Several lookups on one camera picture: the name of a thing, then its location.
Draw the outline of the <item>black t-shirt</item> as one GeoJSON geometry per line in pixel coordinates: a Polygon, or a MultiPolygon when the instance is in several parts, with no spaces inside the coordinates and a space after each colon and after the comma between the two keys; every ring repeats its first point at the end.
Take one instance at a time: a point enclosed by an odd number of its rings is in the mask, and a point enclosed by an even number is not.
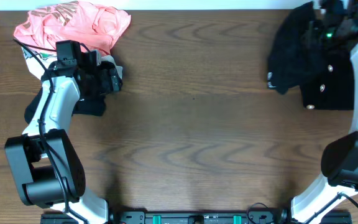
{"type": "MultiPolygon", "coordinates": [[[[342,6],[342,1],[321,1],[322,6],[342,6]]],[[[310,21],[318,19],[314,2],[304,3],[290,11],[275,34],[267,57],[267,86],[280,94],[312,81],[326,68],[326,55],[335,50],[346,50],[343,45],[332,50],[307,49],[303,34],[310,21]]]]}

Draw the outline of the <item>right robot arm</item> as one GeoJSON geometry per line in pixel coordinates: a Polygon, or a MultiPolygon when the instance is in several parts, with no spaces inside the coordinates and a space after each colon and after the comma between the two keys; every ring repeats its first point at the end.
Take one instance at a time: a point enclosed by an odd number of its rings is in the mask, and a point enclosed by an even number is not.
{"type": "Polygon", "coordinates": [[[351,49],[351,62],[355,75],[355,102],[349,134],[326,147],[320,175],[291,200],[287,223],[321,223],[342,201],[351,201],[358,194],[358,43],[351,49]]]}

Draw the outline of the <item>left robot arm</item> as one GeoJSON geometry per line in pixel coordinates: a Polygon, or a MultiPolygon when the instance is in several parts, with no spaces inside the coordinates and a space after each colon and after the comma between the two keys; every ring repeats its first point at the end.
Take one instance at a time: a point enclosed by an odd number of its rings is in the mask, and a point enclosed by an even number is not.
{"type": "Polygon", "coordinates": [[[30,72],[41,82],[41,96],[22,134],[4,150],[20,200],[68,215],[73,223],[109,223],[108,202],[86,186],[84,168],[68,131],[79,102],[122,89],[122,67],[83,43],[56,43],[50,61],[20,43],[30,72]]]}

